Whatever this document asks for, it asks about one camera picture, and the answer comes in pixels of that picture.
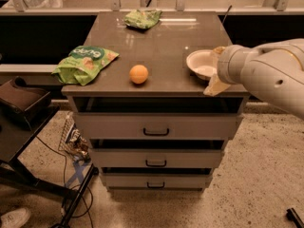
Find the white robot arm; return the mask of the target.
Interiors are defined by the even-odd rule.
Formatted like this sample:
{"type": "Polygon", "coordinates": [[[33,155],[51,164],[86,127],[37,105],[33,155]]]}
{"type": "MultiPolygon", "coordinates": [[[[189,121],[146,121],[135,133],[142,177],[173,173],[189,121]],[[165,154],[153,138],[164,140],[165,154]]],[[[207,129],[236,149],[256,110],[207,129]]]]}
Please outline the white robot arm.
{"type": "Polygon", "coordinates": [[[242,85],[263,102],[304,119],[304,39],[217,49],[217,73],[204,89],[216,96],[242,85]]]}

